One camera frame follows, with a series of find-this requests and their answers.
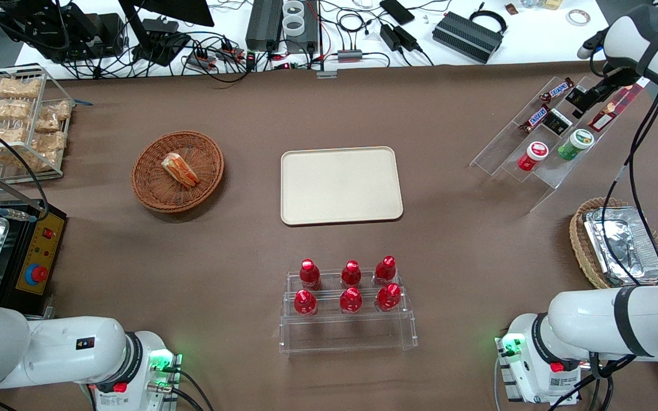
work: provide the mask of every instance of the black monitor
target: black monitor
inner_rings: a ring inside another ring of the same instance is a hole
[[[161,66],[169,63],[190,41],[190,35],[179,32],[147,31],[136,13],[136,7],[141,7],[154,13],[186,21],[201,26],[212,27],[212,15],[206,0],[118,0],[126,21],[134,29],[139,45],[134,47],[134,58],[143,58]]]

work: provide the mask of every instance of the jar lid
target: jar lid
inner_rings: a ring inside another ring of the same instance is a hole
[[[549,152],[548,146],[540,141],[533,141],[527,147],[527,155],[535,161],[543,161]]]
[[[584,128],[578,128],[570,135],[570,144],[581,150],[585,150],[586,148],[592,146],[595,140],[596,139],[593,137],[593,133],[585,130]]]

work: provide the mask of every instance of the brown table surface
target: brown table surface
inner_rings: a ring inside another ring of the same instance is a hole
[[[217,411],[492,410],[493,337],[519,314],[544,312],[558,292],[591,288],[570,247],[569,218],[605,195],[651,99],[642,93],[535,213],[538,192],[468,162],[552,75],[586,73],[583,65],[391,68],[316,80],[296,71],[223,90],[208,78],[66,82],[95,105],[76,108],[65,177],[45,183],[70,218],[53,274],[57,315],[156,332],[184,354]],[[156,215],[131,193],[131,166],[175,130],[214,138],[227,171],[198,209]],[[402,218],[285,226],[281,155],[355,146],[394,149]],[[637,177],[658,232],[658,120]],[[629,199],[627,182],[619,187],[616,197]],[[329,269],[388,254],[412,298],[417,348],[279,354],[286,271],[305,257]],[[546,409],[499,392],[504,410]],[[574,409],[587,409],[590,392]],[[71,383],[1,390],[0,398],[20,411],[89,408]],[[610,409],[658,410],[658,364],[617,373]]]

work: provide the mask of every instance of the woven basket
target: woven basket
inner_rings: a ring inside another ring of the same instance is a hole
[[[199,184],[188,189],[162,167],[167,153],[182,156],[199,177]],[[173,132],[149,144],[136,159],[131,171],[131,188],[144,205],[160,213],[180,213],[197,206],[215,191],[225,163],[217,143],[193,131]]]
[[[588,211],[593,211],[596,208],[603,207],[604,201],[605,198],[602,197],[593,198],[583,203],[583,205],[577,209],[575,215],[570,219],[570,243],[572,244],[572,250],[575,252],[577,263],[580,265],[580,269],[583,270],[583,273],[585,273],[588,281],[590,281],[596,288],[614,288],[614,285],[606,279],[603,271],[601,271],[596,252],[593,250],[593,245],[588,238],[588,232],[585,231],[585,226],[583,225],[583,214]],[[611,208],[623,207],[626,205],[626,202],[616,200],[615,198],[611,198],[608,201],[608,207]],[[658,250],[658,235],[655,231],[652,231],[651,234],[653,236],[653,243]]]

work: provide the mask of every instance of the smartphone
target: smartphone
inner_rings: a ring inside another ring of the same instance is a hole
[[[401,26],[415,19],[415,16],[401,5],[398,0],[382,0],[379,2],[379,7],[384,8],[384,11],[387,11],[387,14],[392,16]]]

